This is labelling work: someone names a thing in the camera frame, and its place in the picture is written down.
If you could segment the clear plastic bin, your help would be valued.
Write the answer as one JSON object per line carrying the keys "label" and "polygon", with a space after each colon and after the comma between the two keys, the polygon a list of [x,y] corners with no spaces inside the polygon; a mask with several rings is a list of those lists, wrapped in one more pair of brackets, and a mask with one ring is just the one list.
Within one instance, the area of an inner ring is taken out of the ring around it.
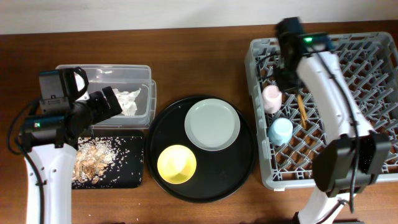
{"label": "clear plastic bin", "polygon": [[110,86],[119,91],[139,90],[134,102],[135,115],[123,114],[93,125],[93,129],[147,129],[155,117],[156,82],[152,79],[151,69],[147,65],[80,64],[88,77],[88,96]]}

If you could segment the wooden chopstick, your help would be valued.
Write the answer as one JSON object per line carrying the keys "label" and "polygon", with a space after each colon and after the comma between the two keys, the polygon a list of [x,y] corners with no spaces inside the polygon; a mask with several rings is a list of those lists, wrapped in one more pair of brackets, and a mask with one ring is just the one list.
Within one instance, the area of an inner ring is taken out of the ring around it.
{"label": "wooden chopstick", "polygon": [[300,94],[297,94],[297,102],[298,102],[298,108],[300,111],[300,117],[302,120],[302,127],[303,127],[303,129],[306,129],[307,128],[307,112],[305,110],[304,102],[303,102],[302,96]]}

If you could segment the grey plate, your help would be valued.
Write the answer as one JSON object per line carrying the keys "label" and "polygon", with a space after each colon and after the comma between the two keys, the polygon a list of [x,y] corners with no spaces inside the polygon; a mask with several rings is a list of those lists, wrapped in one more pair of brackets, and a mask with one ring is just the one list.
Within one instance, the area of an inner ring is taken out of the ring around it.
{"label": "grey plate", "polygon": [[184,128],[189,140],[205,151],[220,151],[232,145],[241,129],[238,112],[224,100],[208,98],[188,110]]}

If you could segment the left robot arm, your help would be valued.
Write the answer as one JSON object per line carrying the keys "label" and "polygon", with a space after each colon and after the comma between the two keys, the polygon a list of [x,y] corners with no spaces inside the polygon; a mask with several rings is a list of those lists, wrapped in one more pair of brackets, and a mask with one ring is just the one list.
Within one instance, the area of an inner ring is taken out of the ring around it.
{"label": "left robot arm", "polygon": [[26,222],[71,223],[78,137],[122,109],[109,86],[82,98],[89,80],[81,67],[41,72],[39,82],[41,96],[15,140],[28,174]]}

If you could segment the pink cup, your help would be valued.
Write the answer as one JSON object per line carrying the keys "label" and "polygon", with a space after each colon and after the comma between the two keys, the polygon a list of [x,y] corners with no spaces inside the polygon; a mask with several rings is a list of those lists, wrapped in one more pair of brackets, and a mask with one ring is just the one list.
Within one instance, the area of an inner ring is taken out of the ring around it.
{"label": "pink cup", "polygon": [[282,106],[282,92],[278,86],[268,85],[262,91],[262,101],[265,113],[276,113]]}

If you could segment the white tissue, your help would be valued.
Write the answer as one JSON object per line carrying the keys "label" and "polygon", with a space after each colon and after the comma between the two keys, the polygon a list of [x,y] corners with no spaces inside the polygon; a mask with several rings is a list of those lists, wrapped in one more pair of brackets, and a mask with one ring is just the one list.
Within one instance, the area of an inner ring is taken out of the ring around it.
{"label": "white tissue", "polygon": [[141,88],[132,92],[119,91],[117,88],[113,88],[113,92],[122,108],[122,114],[124,116],[134,116],[137,111],[135,100],[140,94]]}

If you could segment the yellow bowl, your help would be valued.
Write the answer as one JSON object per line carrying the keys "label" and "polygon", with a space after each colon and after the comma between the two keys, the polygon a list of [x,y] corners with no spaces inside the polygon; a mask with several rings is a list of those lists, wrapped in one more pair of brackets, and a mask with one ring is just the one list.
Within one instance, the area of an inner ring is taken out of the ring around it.
{"label": "yellow bowl", "polygon": [[186,146],[172,145],[165,148],[157,160],[160,177],[169,184],[182,184],[190,180],[197,168],[194,153]]}

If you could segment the grey dishwasher rack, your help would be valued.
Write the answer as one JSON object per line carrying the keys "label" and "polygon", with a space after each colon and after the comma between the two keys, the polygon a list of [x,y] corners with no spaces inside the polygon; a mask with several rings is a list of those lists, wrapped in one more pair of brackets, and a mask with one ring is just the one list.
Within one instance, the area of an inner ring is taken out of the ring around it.
{"label": "grey dishwasher rack", "polygon": [[[392,148],[378,182],[397,181],[397,48],[387,32],[335,34],[331,40],[347,85],[365,118],[375,131],[386,133]],[[244,59],[249,94],[256,118],[262,184],[275,191],[314,187],[312,159],[326,146],[326,134],[312,95],[300,90],[307,112],[303,129],[297,98],[282,95],[274,114],[264,112],[262,90],[275,83],[279,46],[275,38],[254,39]],[[287,144],[273,145],[268,138],[271,124],[287,118],[293,124]]]}

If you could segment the blue cup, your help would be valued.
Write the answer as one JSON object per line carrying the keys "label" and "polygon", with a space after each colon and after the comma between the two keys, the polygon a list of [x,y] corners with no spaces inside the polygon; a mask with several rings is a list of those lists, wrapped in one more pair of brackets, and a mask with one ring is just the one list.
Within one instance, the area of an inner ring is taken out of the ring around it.
{"label": "blue cup", "polygon": [[287,118],[278,118],[270,126],[268,138],[275,146],[287,144],[292,138],[293,124]]}

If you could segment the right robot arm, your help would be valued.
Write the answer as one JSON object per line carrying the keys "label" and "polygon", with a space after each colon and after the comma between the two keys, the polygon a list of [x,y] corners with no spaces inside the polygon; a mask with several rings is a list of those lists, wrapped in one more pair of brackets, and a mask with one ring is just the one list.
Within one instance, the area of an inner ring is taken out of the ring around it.
{"label": "right robot arm", "polygon": [[326,134],[326,148],[312,161],[315,188],[293,223],[333,223],[341,209],[354,209],[354,196],[375,184],[392,144],[364,117],[347,86],[333,44],[324,32],[308,34],[298,17],[275,26],[280,48],[275,82],[313,96]]}

